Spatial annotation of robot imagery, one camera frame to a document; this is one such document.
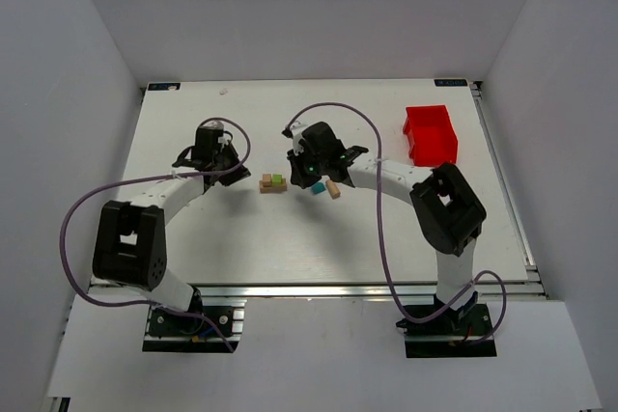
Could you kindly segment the teal wooden triangle block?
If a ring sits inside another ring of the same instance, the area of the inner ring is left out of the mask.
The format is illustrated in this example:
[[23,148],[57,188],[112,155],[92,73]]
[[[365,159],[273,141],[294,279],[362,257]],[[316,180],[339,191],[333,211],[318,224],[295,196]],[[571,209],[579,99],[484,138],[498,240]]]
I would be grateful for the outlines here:
[[324,192],[324,190],[325,190],[325,186],[321,182],[317,182],[317,183],[315,183],[314,185],[311,186],[311,191],[315,195]]

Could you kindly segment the natural wooden arch block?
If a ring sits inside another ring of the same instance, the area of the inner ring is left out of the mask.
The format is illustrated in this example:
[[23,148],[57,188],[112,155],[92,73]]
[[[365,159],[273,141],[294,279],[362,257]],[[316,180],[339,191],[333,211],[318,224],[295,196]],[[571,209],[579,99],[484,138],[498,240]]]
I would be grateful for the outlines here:
[[332,200],[336,200],[341,196],[341,191],[333,180],[327,180],[325,187]]

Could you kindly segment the green wooden cube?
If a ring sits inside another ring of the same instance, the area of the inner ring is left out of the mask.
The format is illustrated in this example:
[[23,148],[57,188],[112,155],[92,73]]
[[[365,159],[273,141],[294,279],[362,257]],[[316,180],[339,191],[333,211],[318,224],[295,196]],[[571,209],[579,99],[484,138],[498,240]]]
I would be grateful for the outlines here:
[[274,185],[280,185],[283,182],[283,178],[279,174],[273,174],[271,180]]

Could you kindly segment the long natural wooden block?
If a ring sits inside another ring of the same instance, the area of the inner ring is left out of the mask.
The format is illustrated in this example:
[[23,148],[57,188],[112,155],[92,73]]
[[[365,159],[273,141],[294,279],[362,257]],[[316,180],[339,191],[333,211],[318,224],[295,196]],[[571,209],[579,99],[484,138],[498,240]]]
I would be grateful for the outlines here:
[[266,184],[261,180],[259,182],[259,190],[262,194],[283,193],[288,190],[288,185],[285,180],[280,184]]

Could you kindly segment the red plastic bin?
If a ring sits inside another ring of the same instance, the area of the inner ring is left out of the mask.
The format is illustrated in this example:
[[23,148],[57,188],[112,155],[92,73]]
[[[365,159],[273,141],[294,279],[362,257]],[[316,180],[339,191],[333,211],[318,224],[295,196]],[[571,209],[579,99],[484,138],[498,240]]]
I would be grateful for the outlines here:
[[434,168],[457,163],[459,141],[445,105],[407,107],[403,134],[414,166]]

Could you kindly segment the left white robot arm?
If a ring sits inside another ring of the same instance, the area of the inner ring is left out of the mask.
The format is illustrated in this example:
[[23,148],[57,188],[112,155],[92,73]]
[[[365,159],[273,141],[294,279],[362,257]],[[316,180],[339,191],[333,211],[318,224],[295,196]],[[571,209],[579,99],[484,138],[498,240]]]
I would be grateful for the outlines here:
[[164,308],[195,314],[201,308],[197,288],[168,268],[166,226],[214,185],[232,185],[249,177],[250,171],[240,163],[232,134],[217,120],[196,129],[194,144],[173,166],[188,171],[160,180],[128,201],[103,206],[93,274],[133,288]]

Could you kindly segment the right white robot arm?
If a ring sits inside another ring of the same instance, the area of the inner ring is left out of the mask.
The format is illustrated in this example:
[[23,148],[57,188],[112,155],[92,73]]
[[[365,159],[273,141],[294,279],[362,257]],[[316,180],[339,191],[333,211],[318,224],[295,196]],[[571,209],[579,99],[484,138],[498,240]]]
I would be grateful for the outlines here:
[[287,152],[291,184],[305,189],[327,178],[411,205],[422,235],[435,249],[436,304],[450,303],[451,310],[461,312],[476,302],[473,253],[487,213],[457,166],[413,167],[364,147],[346,148],[324,122],[295,122],[283,135],[293,142]]

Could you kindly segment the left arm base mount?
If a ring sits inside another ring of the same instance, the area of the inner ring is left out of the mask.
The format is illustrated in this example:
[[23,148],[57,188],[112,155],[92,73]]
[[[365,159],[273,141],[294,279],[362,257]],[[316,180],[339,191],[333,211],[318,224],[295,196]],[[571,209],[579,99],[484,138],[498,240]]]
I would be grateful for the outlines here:
[[149,310],[142,342],[146,353],[231,354],[227,343],[236,349],[244,320],[240,303],[206,302],[203,316],[209,318],[221,332],[198,318],[173,316],[162,309]]

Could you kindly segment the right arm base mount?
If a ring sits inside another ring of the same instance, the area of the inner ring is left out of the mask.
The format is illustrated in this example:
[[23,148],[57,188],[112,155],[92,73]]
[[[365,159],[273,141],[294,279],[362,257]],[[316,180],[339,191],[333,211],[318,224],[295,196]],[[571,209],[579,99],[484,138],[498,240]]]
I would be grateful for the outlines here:
[[448,316],[425,324],[402,318],[395,326],[403,333],[408,359],[494,358],[497,350],[486,304],[476,304],[462,321]]

